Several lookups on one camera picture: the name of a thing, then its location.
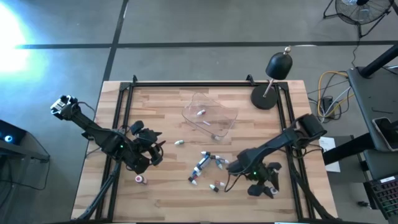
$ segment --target black metal frame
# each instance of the black metal frame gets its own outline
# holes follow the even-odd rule
[[[324,18],[324,19],[327,19],[327,18],[332,18],[332,17],[336,17],[336,16],[343,16],[344,18],[346,18],[346,19],[352,21],[352,23],[353,23],[354,25],[356,25],[356,27],[358,28],[358,38],[359,38],[359,39],[361,39],[362,37],[368,35],[368,34],[379,24],[379,22],[381,22],[381,20],[382,20],[386,15],[388,15],[388,14],[391,12],[390,10],[387,9],[387,10],[384,12],[384,14],[380,16],[380,18],[376,19],[377,22],[376,22],[375,24],[373,24],[373,26],[372,26],[365,34],[362,34],[361,24],[358,23],[358,22],[356,22],[356,21],[354,21],[354,20],[352,20],[352,18],[350,18],[350,17],[348,17],[348,16],[346,16],[346,15],[344,15],[344,14],[342,14],[342,13],[336,13],[336,14],[326,15],[326,11],[329,9],[329,7],[330,7],[330,5],[332,4],[333,1],[334,1],[334,0],[330,0],[328,6],[327,6],[326,9],[323,11],[323,18]]]
[[[126,130],[128,127],[128,120],[129,120],[129,110],[131,107],[131,102],[132,102],[132,93],[134,87],[157,87],[157,86],[169,86],[169,87],[186,87],[186,86],[200,86],[200,87],[209,87],[209,86],[258,86],[258,85],[266,85],[268,82],[254,82],[252,79],[251,75],[248,75],[247,81],[242,81],[242,82],[137,82],[136,76],[133,76],[133,81],[132,82],[122,82],[119,87],[119,94],[118,94],[118,101],[116,103],[116,109],[115,109],[115,114],[114,114],[114,120],[113,120],[113,126],[112,128],[116,129],[118,128],[118,120],[119,120],[119,114],[120,114],[120,109],[122,106],[122,99],[123,99],[123,93],[127,89],[129,90],[128,96],[127,96],[127,102],[126,102],[126,112],[124,114],[124,119],[123,119],[123,125],[122,128]],[[277,82],[273,83],[272,86],[274,87],[277,96],[278,96],[278,111],[279,111],[279,118],[280,118],[280,125],[282,130],[287,127],[285,116],[284,116],[284,109],[283,109],[283,104],[282,104],[282,97],[280,94],[280,90],[283,90],[285,93],[285,99],[286,99],[286,104],[287,104],[287,111],[289,114],[289,119],[290,122],[292,122],[294,118],[294,113],[293,113],[293,106],[292,106],[292,101],[290,99],[290,93],[289,93],[289,86],[286,82]],[[289,168],[294,161],[294,158],[292,157],[292,148],[287,147],[287,160],[288,160],[288,165]],[[300,169],[300,175],[302,176],[303,180],[305,183],[308,183],[307,179],[307,173],[305,171],[305,165],[304,165],[304,160],[301,158],[298,160],[298,166]],[[109,172],[111,169],[111,158],[107,157],[105,165],[104,165],[104,171],[103,171],[103,181],[101,183],[101,186],[105,184],[106,179],[109,177]],[[295,201],[295,210],[297,214],[297,219],[300,220],[303,218],[303,210],[300,202],[300,195],[299,195],[299,188],[297,186],[296,181],[292,177],[291,171],[290,172],[290,179],[292,183],[292,191],[293,191],[293,196],[294,196],[294,201]],[[113,214],[114,214],[114,206],[116,203],[116,196],[117,196],[117,191],[118,191],[118,181],[119,181],[119,173],[120,169],[117,171],[115,181],[112,186],[111,190],[111,196],[110,196],[110,201],[109,201],[109,208],[108,208],[108,215],[106,218],[102,218],[102,212],[103,212],[103,204],[104,201],[101,200],[98,208],[96,210],[95,214],[95,220],[98,220],[100,222],[106,221],[106,222],[113,222]],[[312,204],[309,202],[308,198],[306,198],[307,202],[307,208],[308,208],[308,216],[309,218],[315,218],[314,214],[314,209]]]

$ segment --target black desk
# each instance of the black desk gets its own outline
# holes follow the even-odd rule
[[[364,152],[373,179],[397,173],[398,152],[388,150],[372,120],[380,117],[392,122],[398,120],[398,75],[383,68],[371,78],[363,78],[357,69],[347,73],[369,132],[324,153],[325,164]]]

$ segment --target concrete floor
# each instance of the concrete floor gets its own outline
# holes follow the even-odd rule
[[[327,3],[130,0],[119,42],[355,41],[354,26],[339,18],[322,20]],[[62,94],[95,107],[109,55],[109,49],[13,50],[12,44],[110,44],[121,5],[122,0],[0,1],[0,17],[4,16],[0,25],[8,29],[0,36],[0,47],[4,46],[0,51],[0,119],[31,132],[52,158],[47,188],[38,192],[21,187],[10,223],[70,218],[87,141],[76,125],[52,116],[49,107]],[[397,19],[393,11],[363,40],[396,40]],[[355,64],[366,65],[390,47],[376,44],[360,46]],[[243,80],[247,74],[266,79],[269,58],[284,47],[118,49],[109,79],[130,80],[133,74],[139,80]],[[307,91],[316,90],[323,72],[352,67],[354,48],[292,47],[294,65],[288,79],[304,80]],[[332,84],[342,80],[335,77]],[[348,83],[331,87],[327,94],[337,97],[347,87]],[[316,98],[316,93],[309,97]],[[84,113],[92,116],[90,110]],[[360,114],[352,98],[349,111],[324,127],[329,136],[359,136],[367,132]],[[39,174],[42,177],[29,172],[25,183],[41,186],[45,172]],[[369,220],[366,214],[370,213],[347,212],[357,200],[344,196],[347,190],[342,189],[347,185],[331,182],[331,186],[340,218]],[[372,221],[376,216],[375,222],[385,223],[377,214],[371,215]]]

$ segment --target clear plastic container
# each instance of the clear plastic container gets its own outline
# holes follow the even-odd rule
[[[191,103],[182,110],[182,116],[204,134],[221,140],[235,123],[238,110],[226,108],[202,93],[195,93]]]

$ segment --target wooden table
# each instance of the wooden table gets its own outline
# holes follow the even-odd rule
[[[311,113],[304,82],[299,80],[288,83],[295,117]],[[119,84],[120,82],[104,82],[96,114],[96,122],[104,128],[112,126]],[[223,106],[239,110],[233,128],[221,142],[214,142],[193,129],[181,115],[183,107],[189,104],[194,92],[204,93]],[[163,162],[157,167],[151,166],[143,174],[148,179],[147,186],[137,184],[134,181],[136,173],[123,166],[114,222],[297,221],[287,159],[283,152],[277,151],[264,158],[266,163],[282,164],[279,172],[280,192],[275,199],[265,195],[249,196],[247,189],[252,183],[245,178],[240,178],[228,193],[210,190],[209,184],[215,180],[226,182],[228,177],[226,170],[219,170],[214,162],[197,179],[197,186],[187,180],[195,164],[202,158],[201,151],[210,151],[234,161],[243,149],[260,146],[280,133],[277,107],[271,110],[255,108],[250,101],[251,92],[252,87],[135,87],[129,124],[142,120],[145,127],[163,132],[158,142],[167,142],[163,146]],[[290,125],[284,100],[283,104],[286,121]],[[122,123],[123,113],[124,108],[121,110],[119,124]],[[180,139],[185,144],[174,145]],[[90,143],[88,151],[95,148],[97,146]],[[85,160],[72,218],[81,215],[98,193],[104,161],[105,154],[100,151],[92,153]],[[327,211],[336,217],[321,152],[305,156],[305,166],[311,190]],[[306,217],[307,208],[301,191],[300,198]]]

